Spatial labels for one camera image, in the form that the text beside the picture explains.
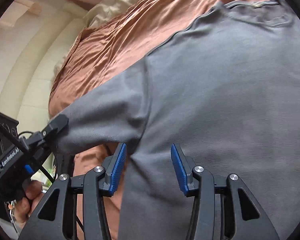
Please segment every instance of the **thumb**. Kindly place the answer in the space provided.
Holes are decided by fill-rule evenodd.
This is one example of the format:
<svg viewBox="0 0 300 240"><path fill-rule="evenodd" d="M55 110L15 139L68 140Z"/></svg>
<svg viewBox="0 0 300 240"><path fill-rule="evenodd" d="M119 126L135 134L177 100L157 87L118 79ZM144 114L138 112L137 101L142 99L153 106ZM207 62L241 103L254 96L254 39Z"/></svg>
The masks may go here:
<svg viewBox="0 0 300 240"><path fill-rule="evenodd" d="M14 209L14 216L20 227L23 228L28 221L28 213L30 211L29 201L25 197L22 198L21 201L17 202Z"/></svg>

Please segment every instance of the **black cable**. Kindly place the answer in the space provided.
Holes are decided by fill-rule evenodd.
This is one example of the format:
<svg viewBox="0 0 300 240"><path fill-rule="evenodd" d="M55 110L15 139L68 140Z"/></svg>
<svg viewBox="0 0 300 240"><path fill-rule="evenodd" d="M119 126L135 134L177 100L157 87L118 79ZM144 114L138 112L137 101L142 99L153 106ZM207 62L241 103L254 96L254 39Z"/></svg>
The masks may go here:
<svg viewBox="0 0 300 240"><path fill-rule="evenodd" d="M53 179L56 180L56 178L57 178L57 171L58 171L58 160L57 160L56 156L54 156L54 161L56 162L56 165L55 165L56 166L56 170L54 172Z"/></svg>
<svg viewBox="0 0 300 240"><path fill-rule="evenodd" d="M54 182L53 177L47 172L47 170L41 166L41 164L31 155L31 153L12 134L10 134L1 123L0 133L2 133L2 135L12 142L16 147L18 147L20 151L27 155L34 165L36 165L37 168L48 178L48 180L51 181L51 183Z"/></svg>
<svg viewBox="0 0 300 240"><path fill-rule="evenodd" d="M33 134L33 132L31 132L31 131L23 131L23 132L21 132L21 133L18 134L18 138L20 137L20 135L25 134L25 133L31 133L31 134Z"/></svg>
<svg viewBox="0 0 300 240"><path fill-rule="evenodd" d="M81 223L81 221L80 221L80 219L78 218L78 216L76 216L76 221L77 221L79 227L81 228L81 230L84 232L84 230L83 230L83 224Z"/></svg>

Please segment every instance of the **sweatshirt seam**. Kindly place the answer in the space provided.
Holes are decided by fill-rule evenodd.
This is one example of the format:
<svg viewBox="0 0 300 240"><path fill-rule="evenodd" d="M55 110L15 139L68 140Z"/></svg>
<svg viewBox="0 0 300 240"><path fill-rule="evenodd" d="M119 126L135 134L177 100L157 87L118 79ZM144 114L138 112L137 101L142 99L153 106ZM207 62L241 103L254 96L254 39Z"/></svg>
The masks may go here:
<svg viewBox="0 0 300 240"><path fill-rule="evenodd" d="M151 75L151 70L148 67L148 58L145 57L145 68L146 68L146 81L147 81L147 97L148 97L148 110L147 110L147 115L146 115L146 119L144 122L144 127L141 133L141 136L139 138L138 144L140 143L141 139L143 138L143 135L146 131L146 127L148 126L148 122L149 122L149 118L150 118L150 110L152 107L152 75Z"/></svg>
<svg viewBox="0 0 300 240"><path fill-rule="evenodd" d="M153 49L151 49L146 55L146 56L149 56L150 54L152 54L154 51L156 51L158 48L162 47L163 45L165 45L166 43L168 43L170 40L173 39L173 37L178 34L178 33L183 33L183 32L186 32L188 31L189 29L192 28L192 26L197 22L198 19L200 18L205 18L207 17L208 15L210 14L213 14L216 12L215 10L216 6L213 6L211 7L206 13L204 14L201 14L199 16L197 16L185 29L182 29L182 30L179 30L179 31L176 31L174 32L172 35L170 35L170 37L168 37L165 41L163 41L162 43L160 43L159 45L155 46Z"/></svg>
<svg viewBox="0 0 300 240"><path fill-rule="evenodd" d="M282 15L280 15L278 17L274 17L269 21L258 22L258 21L254 21L254 20L257 19L259 17L259 15L254 16L254 17L244 18L244 16L231 14L231 9L235 6L244 5L244 6L254 7L254 4L256 4L256 3L248 3L248 2L244 2L244 1L233 1L233 2L230 2L227 4L218 3L216 5L216 7L222 15L224 15L225 17L228 17L229 19L248 23L251 25L257 25L257 26L260 26L263 28L276 28L276 27L280 27L280 26L291 25L293 23L293 15L291 14L289 7L287 7L285 5L284 0L270 0L270 1L262 1L262 2L257 2L257 3L258 3L257 8L262 7L262 6L281 6L282 8L284 8L285 11L282 13Z"/></svg>

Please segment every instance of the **finger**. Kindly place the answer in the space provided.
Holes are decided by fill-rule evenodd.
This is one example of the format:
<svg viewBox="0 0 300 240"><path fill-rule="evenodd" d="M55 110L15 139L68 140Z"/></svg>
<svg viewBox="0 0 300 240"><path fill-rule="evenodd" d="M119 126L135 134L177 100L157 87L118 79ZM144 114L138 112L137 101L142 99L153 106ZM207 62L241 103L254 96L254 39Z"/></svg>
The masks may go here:
<svg viewBox="0 0 300 240"><path fill-rule="evenodd" d="M33 180L26 189L26 196L28 199L35 199L42 191L42 184Z"/></svg>
<svg viewBox="0 0 300 240"><path fill-rule="evenodd" d="M29 212L29 216L32 214L33 210L35 209L35 207L38 205L39 201L42 199L42 197L44 196L43 193L40 193L32 202L32 206L31 206L31 210Z"/></svg>
<svg viewBox="0 0 300 240"><path fill-rule="evenodd" d="M14 207L14 216L21 228L23 228L25 223L28 221L29 211L30 204L25 197L22 198L22 200L20 200L19 202L17 202L17 204Z"/></svg>

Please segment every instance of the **metal screw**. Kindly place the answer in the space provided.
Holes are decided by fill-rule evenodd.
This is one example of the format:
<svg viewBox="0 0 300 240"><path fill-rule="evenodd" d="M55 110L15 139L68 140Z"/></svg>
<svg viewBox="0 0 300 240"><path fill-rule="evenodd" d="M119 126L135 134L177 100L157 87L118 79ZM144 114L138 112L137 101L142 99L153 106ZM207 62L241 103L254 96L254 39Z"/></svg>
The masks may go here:
<svg viewBox="0 0 300 240"><path fill-rule="evenodd" d="M195 170L196 172L203 172L203 171L204 171L204 168L201 167L201 166L195 166L195 167L194 167L194 170Z"/></svg>
<svg viewBox="0 0 300 240"><path fill-rule="evenodd" d="M103 167L102 166L97 166L97 167L94 167L93 170L95 172L101 172L101 171L103 171Z"/></svg>
<svg viewBox="0 0 300 240"><path fill-rule="evenodd" d="M232 179L232 180L237 180L237 179L238 179L238 175L236 175L236 174L231 174L231 175L230 175L230 179Z"/></svg>
<svg viewBox="0 0 300 240"><path fill-rule="evenodd" d="M68 179L68 175L67 175L67 174L61 174L61 175L59 176L59 179L60 179L60 180L66 180L66 179Z"/></svg>

